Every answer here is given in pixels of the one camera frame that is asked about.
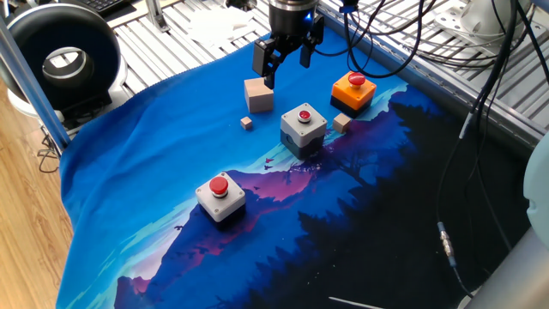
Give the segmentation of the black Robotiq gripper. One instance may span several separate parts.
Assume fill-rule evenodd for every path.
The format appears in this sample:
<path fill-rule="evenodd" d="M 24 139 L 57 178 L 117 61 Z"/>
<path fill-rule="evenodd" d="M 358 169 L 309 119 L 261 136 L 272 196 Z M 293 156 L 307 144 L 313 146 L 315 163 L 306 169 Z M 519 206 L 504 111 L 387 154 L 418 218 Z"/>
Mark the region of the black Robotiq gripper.
<path fill-rule="evenodd" d="M 254 42 L 252 69 L 263 78 L 264 85 L 275 88 L 275 72 L 284 62 L 286 54 L 278 50 L 279 40 L 303 43 L 299 63 L 304 68 L 311 65 L 311 55 L 324 36 L 324 17 L 317 15 L 314 8 L 302 10 L 269 9 L 269 39 Z"/>

